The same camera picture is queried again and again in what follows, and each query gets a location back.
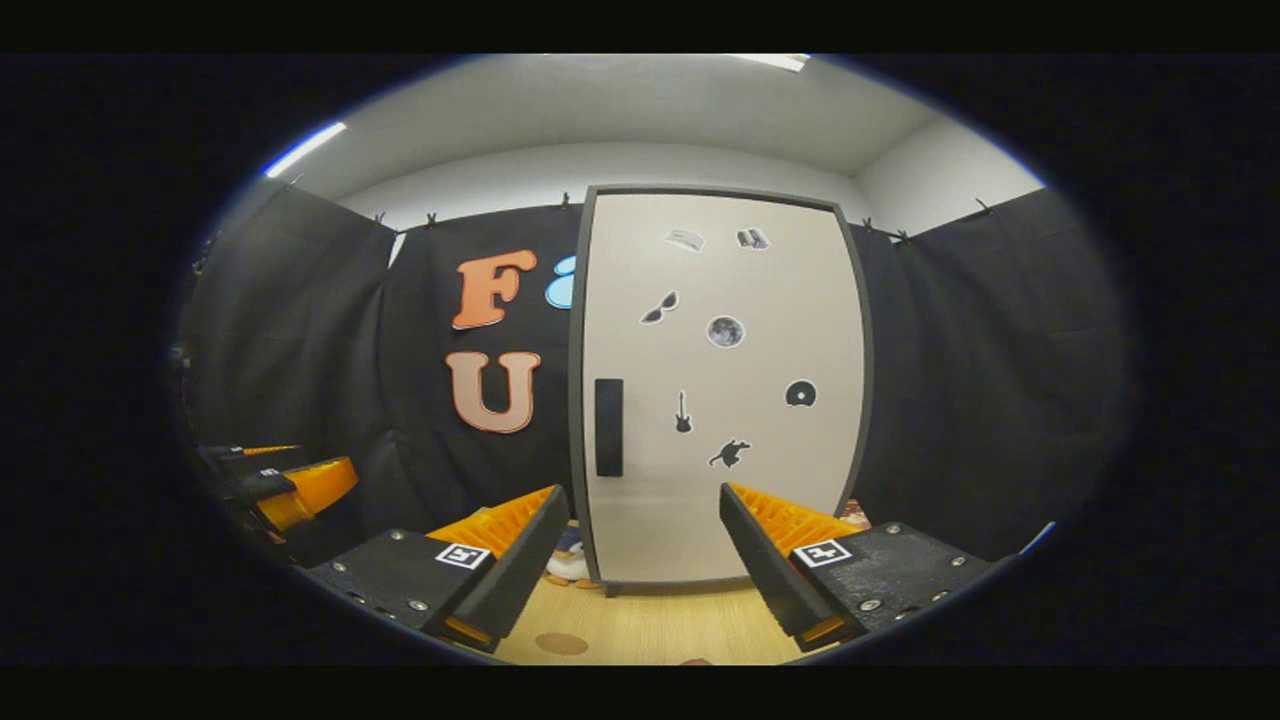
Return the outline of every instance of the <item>door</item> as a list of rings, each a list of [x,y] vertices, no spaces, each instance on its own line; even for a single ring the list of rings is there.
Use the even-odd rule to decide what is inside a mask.
[[[856,474],[870,336],[840,209],[600,187],[582,223],[570,413],[593,579],[744,578],[721,483],[835,512]]]

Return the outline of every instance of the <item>plush toy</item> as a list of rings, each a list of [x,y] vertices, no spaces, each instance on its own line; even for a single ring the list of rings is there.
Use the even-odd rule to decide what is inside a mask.
[[[586,552],[582,550],[582,533],[576,521],[570,521],[564,528],[556,552],[547,561],[547,582],[556,585],[575,584],[580,588],[599,588],[602,585],[591,582],[591,573],[586,569]]]

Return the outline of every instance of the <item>black fabric backdrop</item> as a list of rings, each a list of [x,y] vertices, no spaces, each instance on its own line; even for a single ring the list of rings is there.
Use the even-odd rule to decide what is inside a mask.
[[[291,537],[321,559],[389,527],[430,530],[479,506],[571,483],[570,311],[544,297],[576,252],[581,206],[529,208],[394,232],[292,187],[215,243],[183,324],[207,443],[301,442],[349,455],[361,483]],[[868,282],[874,396],[854,489],[987,559],[1088,500],[1119,442],[1126,340],[1089,233],[1042,190],[892,243],[854,227]],[[531,250],[500,323],[456,331],[467,260]],[[504,352],[536,352],[534,414],[467,425],[444,357],[484,352],[485,406],[508,404]]]

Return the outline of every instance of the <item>door frame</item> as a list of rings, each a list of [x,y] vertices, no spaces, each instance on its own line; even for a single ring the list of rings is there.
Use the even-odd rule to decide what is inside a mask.
[[[854,459],[849,466],[849,478],[845,480],[845,489],[841,495],[840,506],[833,515],[840,512],[849,501],[858,478],[858,470],[863,462],[863,452],[867,445],[867,421],[870,419],[872,388],[874,383],[874,356],[872,347],[872,319],[870,306],[867,296],[867,278],[863,274],[863,264],[858,255],[858,246],[854,243],[854,234],[849,229],[845,214],[840,205],[831,201],[801,197],[797,195],[783,195],[778,192],[765,192],[759,190],[745,190],[735,187],[694,186],[694,184],[593,184],[586,188],[586,199],[582,204],[582,224],[577,234],[577,255],[573,264],[573,300],[570,306],[568,329],[568,438],[570,438],[570,465],[573,483],[573,507],[577,510],[579,528],[582,533],[582,550],[586,553],[586,566],[591,574],[591,580],[602,583],[600,566],[595,556],[595,538],[591,534],[590,498],[586,488],[586,443],[585,421],[582,414],[582,334],[585,332],[586,304],[586,278],[590,268],[591,227],[595,222],[595,200],[602,195],[703,195],[710,197],[733,197],[741,200],[760,200],[765,202],[778,202],[783,205],[799,205],[814,210],[826,210],[836,215],[840,232],[845,238],[845,250],[849,251],[849,261],[854,268],[854,282],[858,284],[858,302],[863,314],[863,411],[858,421],[858,441],[854,447]]]

